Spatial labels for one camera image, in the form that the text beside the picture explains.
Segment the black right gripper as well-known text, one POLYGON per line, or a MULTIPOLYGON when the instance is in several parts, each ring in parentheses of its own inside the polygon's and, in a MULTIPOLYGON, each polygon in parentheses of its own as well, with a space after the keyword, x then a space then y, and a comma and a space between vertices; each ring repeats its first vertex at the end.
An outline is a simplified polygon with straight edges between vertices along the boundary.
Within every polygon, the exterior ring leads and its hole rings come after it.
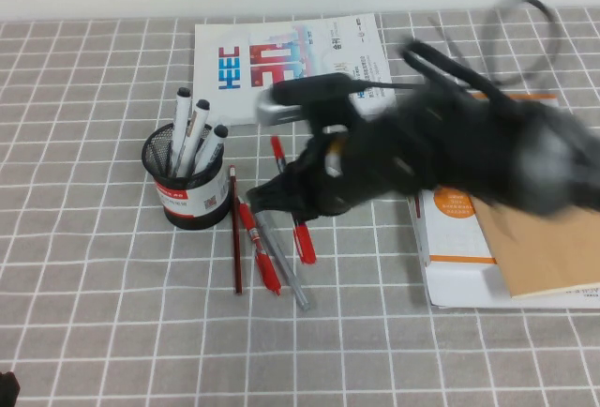
POLYGON ((366 118, 347 97, 305 108, 313 137, 297 174, 285 171, 247 192, 250 210, 341 215, 390 191, 412 195, 443 175, 443 99, 404 97, 366 118))

